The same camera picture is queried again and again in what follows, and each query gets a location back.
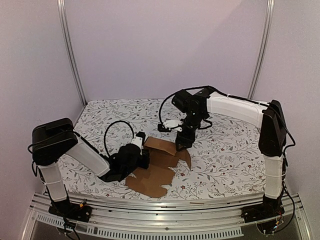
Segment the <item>brown cardboard box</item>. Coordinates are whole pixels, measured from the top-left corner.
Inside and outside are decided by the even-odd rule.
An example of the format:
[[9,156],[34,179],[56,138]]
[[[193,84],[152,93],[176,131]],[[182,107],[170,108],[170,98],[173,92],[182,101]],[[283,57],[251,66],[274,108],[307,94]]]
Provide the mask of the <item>brown cardboard box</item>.
[[161,198],[168,192],[164,186],[170,185],[175,176],[172,168],[176,168],[180,160],[191,168],[191,156],[187,149],[177,151],[173,142],[151,136],[146,139],[143,147],[149,151],[149,166],[147,169],[137,168],[133,176],[125,179],[125,184],[145,196]]

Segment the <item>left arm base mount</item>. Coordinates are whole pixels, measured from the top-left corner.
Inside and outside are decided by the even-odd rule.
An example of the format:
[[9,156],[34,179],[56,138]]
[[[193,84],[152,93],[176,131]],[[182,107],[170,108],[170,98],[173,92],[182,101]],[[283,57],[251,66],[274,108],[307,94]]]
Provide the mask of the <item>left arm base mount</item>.
[[61,201],[52,200],[48,212],[52,215],[88,223],[92,210],[92,207],[87,205],[86,199],[83,199],[80,203],[73,203],[70,202],[70,198],[67,197]]

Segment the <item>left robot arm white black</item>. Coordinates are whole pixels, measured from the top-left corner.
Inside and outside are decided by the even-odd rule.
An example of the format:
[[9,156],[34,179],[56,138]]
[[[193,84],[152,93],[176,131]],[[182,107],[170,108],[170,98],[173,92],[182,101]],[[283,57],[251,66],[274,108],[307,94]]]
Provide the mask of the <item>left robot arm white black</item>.
[[83,136],[75,132],[69,118],[61,118],[35,127],[28,147],[32,160],[40,170],[55,209],[63,216],[74,213],[74,205],[67,200],[58,160],[67,155],[87,167],[103,182],[121,182],[137,168],[148,169],[150,154],[144,148],[146,134],[133,134],[130,143],[114,154],[102,154]]

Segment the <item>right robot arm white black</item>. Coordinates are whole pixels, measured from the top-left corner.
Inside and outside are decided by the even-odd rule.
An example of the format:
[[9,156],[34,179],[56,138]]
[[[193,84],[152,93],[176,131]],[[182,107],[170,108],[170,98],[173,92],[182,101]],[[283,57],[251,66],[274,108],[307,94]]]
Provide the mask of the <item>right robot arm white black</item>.
[[259,206],[262,218],[269,218],[278,210],[278,199],[283,192],[283,165],[286,144],[286,123],[281,104],[277,100],[270,103],[256,102],[238,96],[228,95],[214,87],[206,86],[191,94],[186,89],[173,94],[172,104],[185,114],[185,118],[175,127],[175,146],[178,151],[189,149],[196,140],[196,130],[210,114],[229,116],[260,130],[258,148],[265,161],[265,190],[268,198]]

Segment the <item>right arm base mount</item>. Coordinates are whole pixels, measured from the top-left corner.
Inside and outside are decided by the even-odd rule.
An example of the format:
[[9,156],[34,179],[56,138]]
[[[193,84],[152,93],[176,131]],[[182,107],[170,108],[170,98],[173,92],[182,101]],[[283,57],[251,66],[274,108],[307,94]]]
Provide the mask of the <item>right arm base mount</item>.
[[285,213],[281,197],[277,199],[262,197],[262,203],[241,208],[241,218],[245,223],[261,221],[280,216]]

